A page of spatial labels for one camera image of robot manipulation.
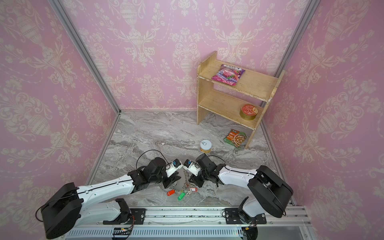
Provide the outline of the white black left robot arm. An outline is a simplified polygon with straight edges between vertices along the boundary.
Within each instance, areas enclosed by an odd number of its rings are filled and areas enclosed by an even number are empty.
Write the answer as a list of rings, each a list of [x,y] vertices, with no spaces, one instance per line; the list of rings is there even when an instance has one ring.
[[[180,179],[178,170],[182,167],[178,159],[168,164],[157,157],[147,166],[114,180],[80,187],[74,183],[63,185],[37,210],[42,215],[46,238],[56,239],[80,225],[128,222],[131,211],[122,197],[144,190],[151,183],[167,188]]]

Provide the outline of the red key tag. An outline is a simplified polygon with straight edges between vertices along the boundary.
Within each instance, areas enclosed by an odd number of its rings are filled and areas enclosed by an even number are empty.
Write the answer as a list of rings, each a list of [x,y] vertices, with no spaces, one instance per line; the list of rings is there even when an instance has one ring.
[[[174,193],[175,193],[175,190],[170,190],[170,191],[167,192],[167,196],[171,196],[171,195],[173,195]]]

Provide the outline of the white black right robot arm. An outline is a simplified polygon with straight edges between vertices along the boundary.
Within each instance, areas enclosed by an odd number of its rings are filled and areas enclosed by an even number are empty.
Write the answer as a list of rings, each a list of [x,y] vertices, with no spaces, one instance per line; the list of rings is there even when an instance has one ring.
[[[237,169],[226,164],[216,165],[210,156],[201,154],[194,162],[186,160],[184,169],[191,174],[189,182],[199,188],[210,181],[249,189],[252,196],[246,197],[238,207],[239,219],[245,224],[255,224],[265,213],[275,218],[285,216],[294,193],[283,179],[264,165],[252,170]]]

